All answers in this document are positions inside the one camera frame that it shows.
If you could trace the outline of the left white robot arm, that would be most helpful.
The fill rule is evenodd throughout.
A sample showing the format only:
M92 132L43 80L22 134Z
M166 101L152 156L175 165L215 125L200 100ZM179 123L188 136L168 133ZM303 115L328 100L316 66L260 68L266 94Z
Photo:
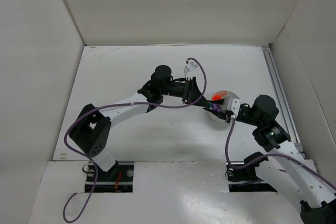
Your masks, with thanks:
M182 98L187 105L211 108L211 103L204 98L195 78L173 79L171 73L170 67L160 65L134 95L103 110L92 104L86 105L69 130L70 139L83 151L85 157L96 163L98 172L108 179L112 179L119 168L119 163L106 148L112 127L136 115L153 111L162 104L165 95Z

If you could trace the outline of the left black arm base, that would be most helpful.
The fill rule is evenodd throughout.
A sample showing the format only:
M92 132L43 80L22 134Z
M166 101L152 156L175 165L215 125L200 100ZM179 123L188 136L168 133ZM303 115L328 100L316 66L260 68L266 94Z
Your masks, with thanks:
M98 179L93 189L94 193L131 193L133 192L134 163L120 163L111 175L98 167ZM95 167L86 164L82 167L86 175L85 192L89 193L95 179Z

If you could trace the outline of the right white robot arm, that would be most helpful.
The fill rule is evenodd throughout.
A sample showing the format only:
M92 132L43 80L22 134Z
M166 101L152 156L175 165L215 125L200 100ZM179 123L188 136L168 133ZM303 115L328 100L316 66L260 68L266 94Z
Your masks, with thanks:
M285 197L300 213L303 223L335 223L335 185L306 165L289 134L276 121L279 113L273 98L259 95L252 106L235 97L210 101L206 108L231 123L225 158L232 170L248 170ZM236 122L255 126L253 137L265 153L256 152L242 165L229 159L229 140Z

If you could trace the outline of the white divided round container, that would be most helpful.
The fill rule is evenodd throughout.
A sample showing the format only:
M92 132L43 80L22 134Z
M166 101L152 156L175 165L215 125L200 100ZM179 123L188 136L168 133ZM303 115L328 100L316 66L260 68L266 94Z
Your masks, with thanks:
M239 99L239 96L237 94L235 94L234 92L228 91L229 95L228 97L233 97L236 99ZM221 124L224 126L224 128L228 128L229 124L225 122L225 120L219 119L218 117L216 117L213 114L210 114L209 117L212 119L212 121L216 122L217 124Z

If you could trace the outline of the orange round lego piece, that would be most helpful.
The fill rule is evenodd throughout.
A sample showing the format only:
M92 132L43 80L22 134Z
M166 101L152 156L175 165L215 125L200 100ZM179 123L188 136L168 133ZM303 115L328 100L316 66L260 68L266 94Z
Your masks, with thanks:
M213 94L211 100L219 101L219 100L225 99L228 95L229 95L229 92L227 90L220 90Z

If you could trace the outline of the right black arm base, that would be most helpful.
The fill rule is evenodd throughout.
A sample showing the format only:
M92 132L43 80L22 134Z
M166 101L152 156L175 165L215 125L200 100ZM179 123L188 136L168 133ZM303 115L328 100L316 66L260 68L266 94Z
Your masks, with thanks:
M256 168L259 167L259 164L263 161L269 161L267 157L240 168L260 156L262 156L262 153L256 152L246 157L242 162L231 162L230 166L228 162L226 163L225 177L229 182L228 189L230 193L277 192L256 175Z

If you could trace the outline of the purple lego block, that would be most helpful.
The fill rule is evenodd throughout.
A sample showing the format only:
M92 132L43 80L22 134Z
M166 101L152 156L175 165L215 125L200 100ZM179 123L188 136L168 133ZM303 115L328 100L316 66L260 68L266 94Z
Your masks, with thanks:
M221 111L221 106L219 104L213 104L213 110Z

